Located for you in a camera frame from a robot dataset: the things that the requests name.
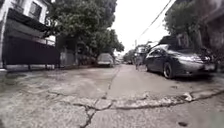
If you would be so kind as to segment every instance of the black gate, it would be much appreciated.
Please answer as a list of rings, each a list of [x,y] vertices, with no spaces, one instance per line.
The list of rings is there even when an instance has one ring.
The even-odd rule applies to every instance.
[[[60,52],[54,47],[19,37],[7,37],[3,46],[5,65],[59,65]]]

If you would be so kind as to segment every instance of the white car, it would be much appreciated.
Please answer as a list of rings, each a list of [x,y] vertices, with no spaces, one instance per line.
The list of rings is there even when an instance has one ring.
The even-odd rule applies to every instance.
[[[113,67],[113,57],[109,53],[102,53],[97,58],[97,64]]]

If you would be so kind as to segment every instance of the car door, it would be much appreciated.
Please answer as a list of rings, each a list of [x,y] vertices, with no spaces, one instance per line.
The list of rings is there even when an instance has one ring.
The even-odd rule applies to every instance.
[[[154,56],[156,55],[157,49],[153,49],[146,57],[146,66],[154,71]]]
[[[165,60],[165,51],[163,49],[157,49],[154,54],[153,68],[155,71],[163,71],[163,61]]]

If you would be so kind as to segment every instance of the white sky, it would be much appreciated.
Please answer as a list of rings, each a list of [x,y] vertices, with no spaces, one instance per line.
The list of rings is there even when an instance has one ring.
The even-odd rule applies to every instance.
[[[125,52],[135,47],[135,40],[151,24],[168,1],[169,0],[117,1],[116,19],[112,28],[116,30],[119,41],[125,46]],[[148,40],[159,41],[164,35],[168,34],[163,26],[165,12],[156,23],[150,27],[148,32],[138,39],[138,44],[145,44]]]

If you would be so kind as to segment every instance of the asphalt road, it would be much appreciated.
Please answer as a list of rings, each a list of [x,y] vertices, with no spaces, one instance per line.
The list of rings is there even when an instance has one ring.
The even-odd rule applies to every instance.
[[[223,128],[223,83],[222,75],[167,80],[131,65],[9,74],[0,128]],[[198,95],[171,100],[185,93]]]

